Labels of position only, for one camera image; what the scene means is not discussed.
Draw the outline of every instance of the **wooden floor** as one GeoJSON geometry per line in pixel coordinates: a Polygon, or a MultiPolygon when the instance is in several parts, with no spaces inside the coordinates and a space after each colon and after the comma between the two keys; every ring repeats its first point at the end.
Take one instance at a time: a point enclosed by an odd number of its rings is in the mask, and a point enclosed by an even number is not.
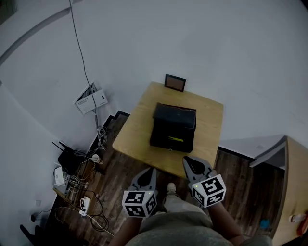
{"type": "MultiPolygon", "coordinates": [[[[105,145],[107,150],[98,153],[103,156],[104,165],[96,167],[96,171],[104,173],[103,185],[97,198],[103,205],[103,215],[109,220],[108,230],[113,234],[119,230],[126,219],[121,205],[123,191],[129,187],[136,174],[148,167],[112,148],[112,143],[126,119],[127,116],[119,115],[116,120],[111,120],[109,123],[108,140],[105,145]]],[[[251,169],[248,160],[223,151],[218,151],[215,168],[222,175],[227,187],[223,203],[242,232],[250,236],[269,235],[280,203],[284,171],[267,164],[260,164],[251,169]],[[260,228],[261,220],[269,221],[267,229],[260,228]]],[[[169,182],[177,185],[177,192],[182,199],[197,205],[188,192],[187,180],[164,172],[158,172],[156,182],[158,202],[163,200],[169,182]]],[[[87,241],[89,245],[109,244],[112,236],[106,232],[94,230],[89,218],[81,217],[76,211],[59,208],[56,210],[58,218],[56,220],[55,209],[61,206],[68,207],[60,197],[57,197],[46,230],[53,231],[58,226],[65,225],[71,235],[87,241]]],[[[102,208],[96,201],[94,214],[99,214],[101,211],[102,208]]],[[[105,225],[103,218],[97,216],[95,219],[101,225],[105,225]]]]}

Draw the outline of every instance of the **black case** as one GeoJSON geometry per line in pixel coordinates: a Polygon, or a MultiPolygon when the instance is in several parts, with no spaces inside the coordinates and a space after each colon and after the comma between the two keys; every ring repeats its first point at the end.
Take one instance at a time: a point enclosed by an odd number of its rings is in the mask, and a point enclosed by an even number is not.
{"type": "MultiPolygon", "coordinates": [[[[172,105],[166,106],[197,112],[197,110],[194,109],[172,105]]],[[[196,119],[197,116],[195,115],[194,127],[186,127],[181,126],[180,123],[171,123],[166,120],[154,118],[150,145],[190,153],[193,150],[193,138],[197,123],[196,119]]]]}

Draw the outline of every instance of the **red object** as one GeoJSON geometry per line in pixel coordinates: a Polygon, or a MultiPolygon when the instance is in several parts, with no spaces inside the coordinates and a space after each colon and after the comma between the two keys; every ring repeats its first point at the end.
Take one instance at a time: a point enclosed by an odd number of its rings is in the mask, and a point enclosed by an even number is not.
{"type": "Polygon", "coordinates": [[[299,224],[297,229],[297,235],[302,236],[308,228],[308,212],[306,212],[306,218],[299,224]]]}

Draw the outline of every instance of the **black baseboard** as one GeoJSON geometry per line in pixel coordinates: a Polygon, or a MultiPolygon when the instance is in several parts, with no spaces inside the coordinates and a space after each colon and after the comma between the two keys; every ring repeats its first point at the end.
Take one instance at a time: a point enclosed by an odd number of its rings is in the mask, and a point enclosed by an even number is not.
{"type": "MultiPolygon", "coordinates": [[[[125,112],[123,112],[123,111],[118,111],[118,112],[115,114],[115,116],[109,115],[108,119],[105,121],[105,123],[104,123],[103,126],[104,126],[104,127],[108,127],[110,121],[111,121],[111,120],[116,120],[116,119],[119,117],[119,115],[121,115],[121,114],[122,114],[122,115],[125,115],[125,116],[127,116],[127,117],[129,117],[129,113],[125,113],[125,112]]],[[[97,147],[98,147],[98,137],[95,138],[95,140],[94,140],[94,142],[93,142],[93,144],[92,144],[92,146],[91,146],[91,148],[90,148],[90,151],[97,149],[97,147]]]]}
{"type": "Polygon", "coordinates": [[[251,157],[242,155],[242,154],[240,154],[240,153],[234,152],[234,151],[229,150],[229,149],[226,149],[226,148],[222,148],[222,147],[220,147],[220,146],[218,146],[218,150],[221,150],[221,151],[223,151],[223,152],[226,152],[226,153],[229,153],[229,154],[238,156],[238,157],[240,157],[240,158],[243,158],[243,159],[246,159],[246,160],[249,160],[249,161],[255,161],[255,160],[256,160],[256,159],[254,159],[254,158],[251,158],[251,157]]]}

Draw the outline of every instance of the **black box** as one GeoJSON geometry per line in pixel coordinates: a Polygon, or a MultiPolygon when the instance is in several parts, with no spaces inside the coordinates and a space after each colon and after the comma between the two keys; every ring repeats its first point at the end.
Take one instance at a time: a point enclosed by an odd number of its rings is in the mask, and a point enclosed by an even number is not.
{"type": "Polygon", "coordinates": [[[158,103],[150,145],[183,152],[193,150],[197,110],[158,103]]]}

